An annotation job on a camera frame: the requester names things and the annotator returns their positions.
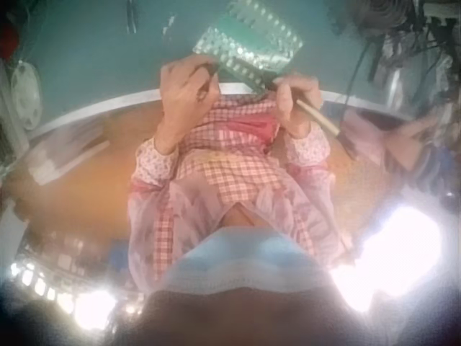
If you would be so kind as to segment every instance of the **shirt cuff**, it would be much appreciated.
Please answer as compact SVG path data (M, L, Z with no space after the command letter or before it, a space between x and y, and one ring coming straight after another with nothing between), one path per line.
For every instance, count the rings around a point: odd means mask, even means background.
M154 146L154 138L141 144L136 151L136 170L133 178L151 185L162 186L173 177L178 159L178 148L169 155L160 154Z
M307 137L295 139L285 134L285 146L289 163L302 167L315 166L330 155L330 144L321 127L312 122Z

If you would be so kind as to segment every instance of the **pink plaid shirt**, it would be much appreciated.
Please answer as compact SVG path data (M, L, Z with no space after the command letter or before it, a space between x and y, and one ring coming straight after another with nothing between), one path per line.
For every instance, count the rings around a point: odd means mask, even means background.
M140 146L129 200L129 261L144 291L216 231L236 203L287 234L319 262L340 251L330 198L329 144L317 124L285 136L285 168L268 153L278 125L266 97L221 97L169 156Z

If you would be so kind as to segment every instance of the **person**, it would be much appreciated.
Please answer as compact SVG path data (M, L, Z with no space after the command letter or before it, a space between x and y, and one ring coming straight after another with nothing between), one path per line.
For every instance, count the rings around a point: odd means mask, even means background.
M370 345L324 270L344 251L329 145L292 99L320 108L318 81L222 96L209 64L193 55L161 69L164 116L136 153L128 203L130 271L150 298L117 341ZM270 155L279 128L285 168Z
M291 75L276 94L221 96L208 56L161 69L164 116L136 153L128 213L133 279L152 292L166 270L218 229L277 230L328 265L343 251L334 221L329 145L293 106L292 89L316 108L318 81ZM270 155L285 130L287 165Z

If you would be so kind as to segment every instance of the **blue face mask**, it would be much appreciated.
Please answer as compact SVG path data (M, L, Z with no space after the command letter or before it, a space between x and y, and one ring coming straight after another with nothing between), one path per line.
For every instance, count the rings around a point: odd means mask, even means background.
M207 295L236 288L294 293L333 285L308 254L266 228L226 227L185 254L157 290Z

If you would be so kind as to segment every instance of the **finger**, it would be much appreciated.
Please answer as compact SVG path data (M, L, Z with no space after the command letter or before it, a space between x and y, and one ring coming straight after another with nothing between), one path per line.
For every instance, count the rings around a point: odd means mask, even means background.
M208 93L202 100L203 107L210 108L221 95L221 91L219 89L219 80L218 74L214 74L210 80L210 86L208 87Z
M175 73L178 73L178 75L182 75L187 78L193 74L194 71L197 70L201 65L213 62L214 60L211 56L206 56L204 54L194 54L182 59L177 68L175 68Z
M191 88L195 90L199 90L203 87L208 81L210 80L210 75L205 67L200 67L198 70L194 72L189 78L187 82Z
M166 80L168 76L171 73L171 70L173 69L174 65L176 62L173 63L167 63L166 65L163 65L160 69L160 80Z
M290 117L293 110L293 96L288 83L281 83L277 89L277 108L283 117Z
M320 109L323 104L322 94L319 88L318 79L314 77L301 76L292 74L274 80L276 85L286 83L294 89L299 89L308 99L309 103L317 109Z
M303 92L309 92L311 89L318 88L318 79L313 77L306 77L297 74L290 74L289 76L279 77L274 80L276 85L286 83L292 88L299 89Z

